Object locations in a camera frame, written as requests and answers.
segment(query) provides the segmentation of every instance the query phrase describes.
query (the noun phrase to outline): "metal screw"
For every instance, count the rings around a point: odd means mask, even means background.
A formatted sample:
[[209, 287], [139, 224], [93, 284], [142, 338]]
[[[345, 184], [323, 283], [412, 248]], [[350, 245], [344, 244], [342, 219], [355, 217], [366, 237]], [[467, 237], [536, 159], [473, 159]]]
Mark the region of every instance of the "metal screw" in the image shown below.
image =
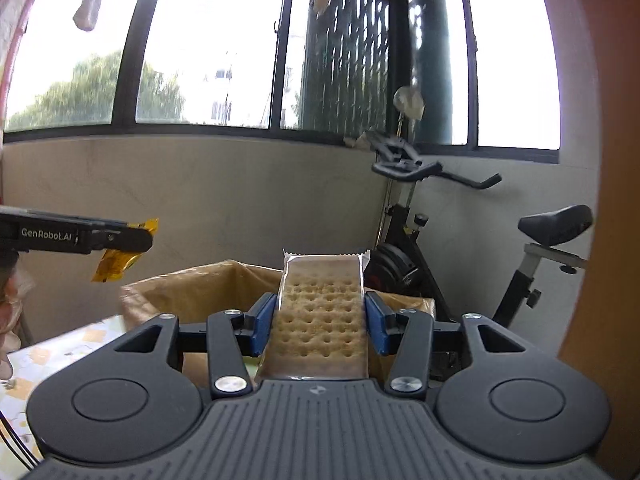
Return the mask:
[[220, 377], [214, 383], [214, 386], [221, 392], [232, 394], [244, 390], [246, 388], [246, 381], [237, 375], [225, 375], [224, 377]]
[[417, 392], [422, 387], [422, 381], [417, 377], [396, 377], [391, 381], [391, 389], [396, 392]]

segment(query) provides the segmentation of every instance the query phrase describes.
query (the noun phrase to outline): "bike handlebar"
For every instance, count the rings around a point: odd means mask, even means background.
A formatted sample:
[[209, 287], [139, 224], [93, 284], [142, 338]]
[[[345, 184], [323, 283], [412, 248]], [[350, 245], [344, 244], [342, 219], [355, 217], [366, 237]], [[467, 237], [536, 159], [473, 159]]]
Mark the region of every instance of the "bike handlebar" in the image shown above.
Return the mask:
[[442, 172], [442, 164], [434, 162], [423, 166], [411, 160], [400, 160], [398, 162], [375, 162], [371, 169], [374, 173], [398, 182], [418, 182], [428, 176], [439, 176]]
[[435, 175], [440, 178], [446, 178], [447, 180], [453, 180], [454, 182], [459, 182], [464, 186], [471, 187], [473, 189], [489, 189], [490, 187], [495, 186], [499, 182], [502, 182], [502, 175], [500, 173], [496, 173], [490, 176], [488, 179], [483, 180], [482, 182], [477, 182], [475, 180], [471, 180], [467, 177], [456, 175], [453, 173], [449, 173], [448, 171], [442, 171], [441, 173]]
[[502, 181], [500, 173], [496, 173], [482, 182], [476, 182], [467, 177], [444, 171], [439, 162], [423, 165], [415, 148], [399, 137], [367, 134], [367, 139], [380, 158], [373, 163], [371, 167], [373, 172], [398, 182], [418, 182], [430, 176], [439, 176], [472, 189], [488, 189]]

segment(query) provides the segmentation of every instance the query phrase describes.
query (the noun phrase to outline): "ribbed surface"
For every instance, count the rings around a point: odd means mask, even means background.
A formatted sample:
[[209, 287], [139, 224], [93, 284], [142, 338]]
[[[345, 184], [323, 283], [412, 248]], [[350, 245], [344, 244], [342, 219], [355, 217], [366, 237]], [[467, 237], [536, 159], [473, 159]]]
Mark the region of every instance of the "ribbed surface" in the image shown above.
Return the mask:
[[213, 404], [191, 436], [137, 465], [88, 469], [48, 460], [29, 480], [582, 480], [608, 478], [581, 458], [508, 467], [450, 441], [424, 405], [372, 381], [265, 381]]

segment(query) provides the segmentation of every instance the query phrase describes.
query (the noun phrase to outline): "exercise bike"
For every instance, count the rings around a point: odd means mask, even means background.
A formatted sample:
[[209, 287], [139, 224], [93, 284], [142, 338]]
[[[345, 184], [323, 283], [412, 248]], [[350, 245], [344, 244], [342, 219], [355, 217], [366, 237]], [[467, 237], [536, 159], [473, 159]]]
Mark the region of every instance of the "exercise bike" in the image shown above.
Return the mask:
[[[415, 214], [416, 227], [411, 228], [407, 225], [415, 186], [421, 180], [436, 176], [472, 189], [485, 190], [501, 182], [502, 177], [496, 173], [482, 182], [476, 182], [444, 171], [439, 162], [424, 164], [416, 149], [399, 136], [402, 116], [406, 115], [419, 120], [424, 109], [424, 104], [420, 106], [421, 103], [422, 98], [419, 92], [409, 87], [402, 87], [394, 97], [394, 104], [401, 113], [398, 135], [389, 138], [378, 134], [367, 134], [367, 140], [377, 153], [376, 162], [371, 169], [387, 177], [389, 181], [376, 245], [365, 270], [365, 286], [382, 292], [433, 298], [436, 304], [436, 320], [449, 321], [452, 319], [449, 305], [418, 246], [420, 229], [426, 225], [428, 217]], [[410, 188], [404, 203], [390, 206], [393, 182], [410, 184]], [[388, 228], [383, 240], [382, 235], [387, 218], [389, 218]], [[592, 224], [593, 214], [587, 205], [574, 205], [558, 211], [521, 218], [518, 229], [536, 243], [525, 244], [524, 259], [515, 271], [493, 320], [509, 327], [524, 301], [531, 308], [537, 304], [541, 293], [537, 289], [530, 290], [530, 286], [542, 258], [560, 263], [560, 269], [568, 274], [575, 274], [577, 268], [583, 269], [586, 266], [586, 260], [553, 247], [573, 240]]]

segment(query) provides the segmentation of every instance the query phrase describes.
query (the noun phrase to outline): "glass pane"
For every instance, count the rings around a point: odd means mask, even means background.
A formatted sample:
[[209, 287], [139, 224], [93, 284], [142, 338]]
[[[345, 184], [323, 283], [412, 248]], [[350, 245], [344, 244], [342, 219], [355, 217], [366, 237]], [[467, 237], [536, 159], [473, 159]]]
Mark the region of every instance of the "glass pane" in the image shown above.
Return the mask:
[[560, 147], [558, 73], [544, 0], [471, 0], [481, 146]]
[[[136, 119], [268, 127], [281, 5], [282, 0], [158, 0], [145, 70], [167, 76], [140, 85]], [[166, 106], [149, 105], [149, 99]]]
[[102, 0], [79, 30], [82, 0], [35, 0], [7, 99], [7, 131], [110, 123], [122, 48], [137, 0]]
[[311, 7], [292, 1], [282, 127], [343, 137], [384, 132], [388, 0], [330, 0], [320, 16]]
[[412, 121], [415, 142], [466, 144], [468, 69], [462, 0], [409, 0], [412, 84], [424, 115]]

